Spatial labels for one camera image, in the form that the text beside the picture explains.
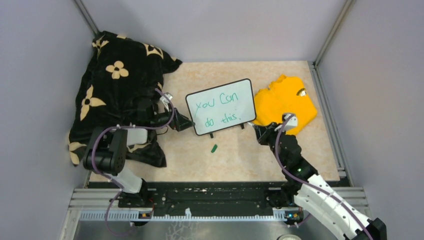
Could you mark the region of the green marker cap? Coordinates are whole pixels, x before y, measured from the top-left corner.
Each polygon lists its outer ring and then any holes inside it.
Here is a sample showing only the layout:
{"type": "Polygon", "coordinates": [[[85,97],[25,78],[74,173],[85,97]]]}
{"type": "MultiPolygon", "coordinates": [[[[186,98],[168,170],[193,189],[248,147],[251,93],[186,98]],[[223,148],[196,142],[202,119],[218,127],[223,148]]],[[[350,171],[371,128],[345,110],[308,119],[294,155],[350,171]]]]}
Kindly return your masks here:
{"type": "Polygon", "coordinates": [[[217,150],[217,148],[218,148],[218,145],[215,144],[211,149],[211,153],[214,153],[217,150]]]}

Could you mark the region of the black framed whiteboard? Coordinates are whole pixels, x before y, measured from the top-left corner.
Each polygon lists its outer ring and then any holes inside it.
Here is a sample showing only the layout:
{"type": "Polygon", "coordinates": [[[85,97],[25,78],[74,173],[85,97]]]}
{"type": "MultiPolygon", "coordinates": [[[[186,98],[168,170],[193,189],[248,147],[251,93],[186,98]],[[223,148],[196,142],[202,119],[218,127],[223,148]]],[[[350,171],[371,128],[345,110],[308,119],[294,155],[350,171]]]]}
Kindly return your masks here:
{"type": "Polygon", "coordinates": [[[248,78],[190,93],[185,101],[198,136],[243,125],[257,117],[248,78]]]}

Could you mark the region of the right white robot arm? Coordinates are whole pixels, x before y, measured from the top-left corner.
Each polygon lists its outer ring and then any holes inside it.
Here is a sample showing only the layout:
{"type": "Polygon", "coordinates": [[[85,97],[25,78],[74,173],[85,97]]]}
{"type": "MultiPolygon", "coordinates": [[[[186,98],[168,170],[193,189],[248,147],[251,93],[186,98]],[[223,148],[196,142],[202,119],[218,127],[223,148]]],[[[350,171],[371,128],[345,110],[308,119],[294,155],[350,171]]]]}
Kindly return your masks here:
{"type": "Polygon", "coordinates": [[[337,193],[302,156],[295,135],[286,134],[284,124],[253,125],[257,142],[268,146],[286,178],[281,199],[287,206],[306,210],[338,240],[386,240],[387,226],[371,219],[337,193]]]}

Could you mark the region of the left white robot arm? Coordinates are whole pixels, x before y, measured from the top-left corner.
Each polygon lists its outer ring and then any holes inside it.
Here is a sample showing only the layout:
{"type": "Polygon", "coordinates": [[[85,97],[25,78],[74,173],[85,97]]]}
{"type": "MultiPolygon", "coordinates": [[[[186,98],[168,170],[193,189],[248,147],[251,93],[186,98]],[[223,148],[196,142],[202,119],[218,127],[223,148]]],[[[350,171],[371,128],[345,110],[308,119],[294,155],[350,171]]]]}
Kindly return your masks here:
{"type": "Polygon", "coordinates": [[[151,204],[147,182],[126,166],[128,139],[139,132],[148,134],[148,131],[166,127],[181,132],[195,126],[192,120],[179,113],[171,99],[169,93],[160,98],[164,112],[155,115],[149,126],[97,127],[92,132],[82,159],[83,166],[119,187],[117,200],[120,208],[146,207],[151,204]]]}

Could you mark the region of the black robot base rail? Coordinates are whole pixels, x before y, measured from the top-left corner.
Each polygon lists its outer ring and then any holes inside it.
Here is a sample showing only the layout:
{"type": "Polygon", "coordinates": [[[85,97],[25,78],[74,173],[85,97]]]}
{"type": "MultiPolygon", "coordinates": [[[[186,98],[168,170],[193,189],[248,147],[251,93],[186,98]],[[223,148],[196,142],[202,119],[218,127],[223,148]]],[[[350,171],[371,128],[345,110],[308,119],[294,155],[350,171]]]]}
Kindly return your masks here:
{"type": "Polygon", "coordinates": [[[136,222],[300,223],[306,211],[283,196],[281,182],[149,182],[141,193],[124,193],[109,182],[74,190],[70,207],[95,218],[136,222]]]}

